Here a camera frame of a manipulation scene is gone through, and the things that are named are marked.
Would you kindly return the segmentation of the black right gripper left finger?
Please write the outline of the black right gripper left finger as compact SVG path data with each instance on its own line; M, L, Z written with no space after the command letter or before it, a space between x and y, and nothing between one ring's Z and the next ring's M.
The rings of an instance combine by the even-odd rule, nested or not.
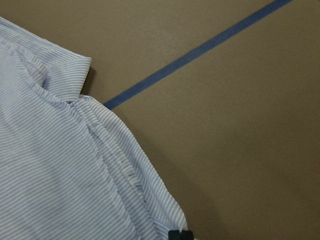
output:
M168 232L168 239L169 240L180 240L181 239L181 232L179 230L170 230Z

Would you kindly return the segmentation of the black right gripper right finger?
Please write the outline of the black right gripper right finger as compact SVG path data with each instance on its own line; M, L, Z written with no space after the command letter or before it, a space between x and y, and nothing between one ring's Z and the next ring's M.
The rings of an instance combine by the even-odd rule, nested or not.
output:
M193 232L191 230L182 230L181 240L194 240Z

